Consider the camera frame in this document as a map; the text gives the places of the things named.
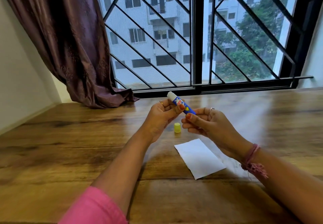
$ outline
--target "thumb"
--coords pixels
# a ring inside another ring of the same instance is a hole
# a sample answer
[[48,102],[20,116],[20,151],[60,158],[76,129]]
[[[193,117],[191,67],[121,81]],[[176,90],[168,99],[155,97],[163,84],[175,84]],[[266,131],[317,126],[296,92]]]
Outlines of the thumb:
[[167,120],[171,119],[175,116],[178,116],[179,114],[181,114],[184,111],[184,109],[185,109],[185,106],[183,104],[179,104],[176,107],[166,111],[165,115],[166,115]]
[[185,119],[187,119],[192,124],[200,127],[201,129],[208,131],[209,122],[204,119],[201,119],[199,116],[196,116],[192,113],[188,113],[186,114]]

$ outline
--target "pink shirt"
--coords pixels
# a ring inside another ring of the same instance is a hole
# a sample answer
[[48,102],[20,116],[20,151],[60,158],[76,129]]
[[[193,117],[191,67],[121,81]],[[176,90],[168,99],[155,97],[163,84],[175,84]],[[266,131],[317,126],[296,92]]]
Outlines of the pink shirt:
[[127,224],[120,208],[102,190],[90,186],[58,224]]

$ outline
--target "glue stick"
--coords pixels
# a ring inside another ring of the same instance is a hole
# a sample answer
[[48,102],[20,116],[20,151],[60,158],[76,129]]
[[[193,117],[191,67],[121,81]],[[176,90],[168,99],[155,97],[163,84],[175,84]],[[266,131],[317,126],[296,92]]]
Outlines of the glue stick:
[[192,113],[195,114],[196,113],[185,103],[183,102],[182,99],[180,99],[177,95],[175,95],[173,92],[168,92],[167,97],[175,104],[175,105],[179,105],[179,104],[183,104],[185,106],[185,110],[184,110],[184,114],[188,114],[188,113]]

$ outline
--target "white paper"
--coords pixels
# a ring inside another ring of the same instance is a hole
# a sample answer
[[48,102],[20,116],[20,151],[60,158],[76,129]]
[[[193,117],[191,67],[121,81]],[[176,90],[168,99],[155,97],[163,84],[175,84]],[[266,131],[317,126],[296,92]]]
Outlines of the white paper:
[[195,180],[225,169],[220,159],[200,139],[175,145],[175,148],[192,172]]

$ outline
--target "green foliage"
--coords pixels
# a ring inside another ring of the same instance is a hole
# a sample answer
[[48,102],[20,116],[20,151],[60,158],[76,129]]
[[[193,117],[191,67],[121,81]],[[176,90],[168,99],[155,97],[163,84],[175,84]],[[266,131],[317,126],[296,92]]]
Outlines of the green foliage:
[[[284,16],[272,0],[259,0],[250,8],[279,39]],[[258,24],[245,12],[241,21],[236,22],[236,31],[253,48],[253,50],[271,68],[274,66],[277,47]],[[230,59],[251,79],[267,79],[270,71],[232,34],[214,31],[214,42],[224,51],[225,48],[235,47],[235,51],[228,54]],[[216,73],[225,81],[245,81],[244,76],[225,58],[217,58]]]

